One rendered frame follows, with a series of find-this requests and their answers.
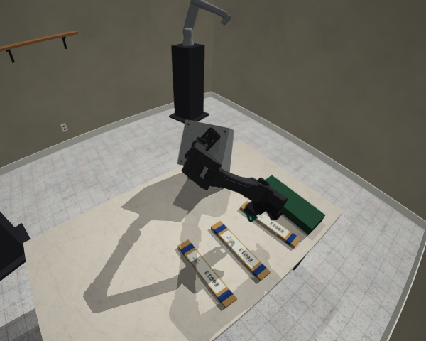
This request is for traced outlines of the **cream welding electrode pack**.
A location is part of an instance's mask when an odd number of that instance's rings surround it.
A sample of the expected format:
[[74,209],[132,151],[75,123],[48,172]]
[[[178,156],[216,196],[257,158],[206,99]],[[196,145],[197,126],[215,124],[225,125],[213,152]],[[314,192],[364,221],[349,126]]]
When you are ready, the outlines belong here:
[[178,248],[225,308],[237,300],[189,239],[179,244]]

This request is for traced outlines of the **white welding electrode pack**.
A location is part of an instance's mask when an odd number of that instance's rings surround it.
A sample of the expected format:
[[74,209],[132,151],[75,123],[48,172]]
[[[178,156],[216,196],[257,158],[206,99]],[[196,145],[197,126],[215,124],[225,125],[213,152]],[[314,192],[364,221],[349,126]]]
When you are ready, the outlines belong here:
[[[247,203],[249,203],[249,202],[246,201],[240,207],[240,210],[242,210],[244,212],[244,208],[245,208]],[[255,221],[257,221],[259,224],[264,226],[266,229],[268,229],[274,235],[276,235],[277,237],[282,239],[285,243],[290,245],[292,248],[295,248],[296,245],[298,244],[298,242],[301,240],[301,238],[299,238],[297,235],[293,234],[291,231],[286,229],[284,226],[282,226],[281,224],[279,224],[275,220],[271,221],[271,219],[269,218],[269,216],[267,214],[263,213],[261,215],[257,215],[257,217],[258,218],[255,219]]]
[[212,225],[211,229],[259,281],[270,273],[221,221]]

